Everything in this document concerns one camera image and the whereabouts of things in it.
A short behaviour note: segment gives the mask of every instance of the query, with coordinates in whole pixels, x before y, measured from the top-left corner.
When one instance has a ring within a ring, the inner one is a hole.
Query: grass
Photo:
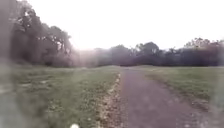
[[[33,128],[93,128],[98,103],[117,77],[116,67],[93,69],[20,68],[12,80],[21,110]]]
[[[222,89],[223,67],[140,67],[147,76],[169,85],[188,98],[210,101]]]

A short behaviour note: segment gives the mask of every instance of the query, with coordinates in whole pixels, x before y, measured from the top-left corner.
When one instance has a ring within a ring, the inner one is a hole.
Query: lawn
[[[16,68],[14,91],[33,128],[93,128],[98,104],[114,84],[117,67],[92,69]]]
[[[223,67],[139,66],[149,78],[163,82],[189,99],[224,101]]]

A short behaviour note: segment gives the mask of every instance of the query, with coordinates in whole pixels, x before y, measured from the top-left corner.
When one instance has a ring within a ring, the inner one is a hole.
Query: sky
[[[41,21],[72,36],[78,49],[154,42],[179,48],[224,37],[223,0],[28,0]]]

